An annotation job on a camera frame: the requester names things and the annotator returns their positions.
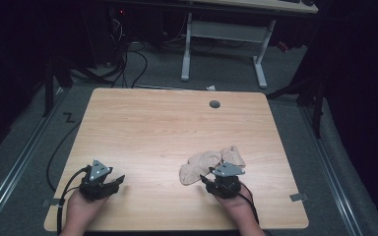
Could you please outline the black metal stand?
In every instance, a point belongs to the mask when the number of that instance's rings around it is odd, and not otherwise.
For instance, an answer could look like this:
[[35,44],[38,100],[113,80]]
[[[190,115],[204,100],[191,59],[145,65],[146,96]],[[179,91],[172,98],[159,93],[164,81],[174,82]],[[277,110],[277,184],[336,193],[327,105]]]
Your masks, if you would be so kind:
[[45,103],[43,116],[47,117],[54,105],[54,81],[63,89],[69,89],[73,85],[70,76],[68,60],[60,56],[51,56],[45,64]]
[[323,100],[326,79],[324,76],[316,76],[305,79],[301,82],[293,83],[287,87],[281,88],[270,94],[267,94],[267,99],[275,99],[284,94],[297,93],[298,98],[296,104],[298,106],[313,106],[313,115],[311,119],[311,128],[314,135],[320,139],[321,118],[323,115]]

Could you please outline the large beige sock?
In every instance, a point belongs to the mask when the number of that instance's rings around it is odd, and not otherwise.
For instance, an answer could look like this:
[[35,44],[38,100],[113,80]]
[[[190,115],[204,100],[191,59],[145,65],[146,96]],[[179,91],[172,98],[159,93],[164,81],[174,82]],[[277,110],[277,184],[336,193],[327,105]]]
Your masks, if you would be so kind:
[[201,179],[201,175],[207,175],[210,167],[216,167],[221,162],[221,153],[206,151],[190,157],[186,164],[179,170],[179,179],[182,185],[188,186]]

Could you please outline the white metal frame desk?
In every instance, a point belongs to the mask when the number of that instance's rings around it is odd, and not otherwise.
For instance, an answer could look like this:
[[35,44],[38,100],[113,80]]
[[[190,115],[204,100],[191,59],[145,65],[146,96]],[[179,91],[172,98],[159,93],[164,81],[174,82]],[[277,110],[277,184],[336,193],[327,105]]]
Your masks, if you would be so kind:
[[[316,15],[319,11],[313,0],[182,0],[188,7],[225,7],[227,9],[263,10],[265,13]],[[225,23],[223,20],[194,20],[192,13],[186,15],[185,51],[182,61],[181,80],[190,78],[191,41],[194,37],[256,43],[259,45],[252,55],[258,85],[265,89],[267,81],[262,60],[274,31],[277,20],[270,17],[263,25],[252,23]]]

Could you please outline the aluminium floor rail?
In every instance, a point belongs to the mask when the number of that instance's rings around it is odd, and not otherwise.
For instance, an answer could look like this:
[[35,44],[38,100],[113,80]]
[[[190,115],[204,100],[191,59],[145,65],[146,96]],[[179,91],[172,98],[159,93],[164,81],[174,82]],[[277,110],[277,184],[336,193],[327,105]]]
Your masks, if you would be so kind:
[[0,145],[0,213],[23,176],[37,144],[50,122],[54,110],[70,90],[56,90],[54,106],[44,116],[44,89],[33,98],[19,118],[11,126],[9,134]]
[[330,161],[330,158],[326,152],[326,149],[322,141],[316,136],[313,126],[312,117],[307,108],[299,107],[299,112],[301,114],[304,123],[306,124],[307,130],[312,137],[312,141],[317,148],[318,157],[321,162],[322,171],[329,185],[330,191],[336,203],[337,209],[342,217],[346,231],[349,236],[363,236],[360,225],[354,215],[354,212],[349,203],[348,197],[340,180],[335,172],[335,169]]

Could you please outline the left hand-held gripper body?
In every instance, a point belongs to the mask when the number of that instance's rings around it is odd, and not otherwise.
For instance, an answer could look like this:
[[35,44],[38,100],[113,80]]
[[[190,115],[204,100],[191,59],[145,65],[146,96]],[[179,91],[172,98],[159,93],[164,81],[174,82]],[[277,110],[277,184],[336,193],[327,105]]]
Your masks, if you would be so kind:
[[99,160],[95,159],[91,166],[86,168],[86,175],[82,178],[79,186],[80,193],[88,200],[100,200],[116,194],[119,186],[105,183],[106,177],[112,172],[111,167],[107,167]]

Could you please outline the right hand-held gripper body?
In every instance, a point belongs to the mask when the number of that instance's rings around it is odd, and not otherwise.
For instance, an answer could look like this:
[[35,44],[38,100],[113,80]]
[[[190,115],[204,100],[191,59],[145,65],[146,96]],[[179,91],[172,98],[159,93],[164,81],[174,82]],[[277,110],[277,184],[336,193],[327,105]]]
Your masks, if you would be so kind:
[[241,167],[223,161],[218,167],[210,167],[210,173],[215,179],[209,179],[212,182],[210,185],[205,184],[208,193],[223,199],[231,199],[238,195],[241,190],[238,176],[245,173]]

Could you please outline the person's left hand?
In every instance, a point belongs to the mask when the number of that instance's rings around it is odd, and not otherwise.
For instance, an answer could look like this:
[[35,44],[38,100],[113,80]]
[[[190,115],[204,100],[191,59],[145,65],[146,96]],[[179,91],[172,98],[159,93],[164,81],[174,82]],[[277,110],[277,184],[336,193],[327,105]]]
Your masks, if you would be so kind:
[[87,229],[107,200],[108,198],[90,201],[79,190],[75,190],[68,201],[65,226]]

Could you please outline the small beige sock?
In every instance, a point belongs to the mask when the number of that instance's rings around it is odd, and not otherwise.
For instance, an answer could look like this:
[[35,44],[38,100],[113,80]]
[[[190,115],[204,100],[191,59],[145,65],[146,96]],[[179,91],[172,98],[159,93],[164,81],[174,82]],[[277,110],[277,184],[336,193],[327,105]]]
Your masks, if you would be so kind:
[[245,161],[241,157],[236,146],[224,148],[221,152],[221,159],[235,166],[245,167]]

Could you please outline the person's right hand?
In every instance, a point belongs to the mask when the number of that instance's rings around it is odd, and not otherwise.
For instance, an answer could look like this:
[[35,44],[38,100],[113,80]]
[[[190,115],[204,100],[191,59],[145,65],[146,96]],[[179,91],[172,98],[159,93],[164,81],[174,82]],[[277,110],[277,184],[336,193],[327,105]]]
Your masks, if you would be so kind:
[[241,187],[239,196],[232,199],[216,197],[216,200],[233,220],[254,217],[253,210],[249,204],[252,201],[252,196],[245,186]]

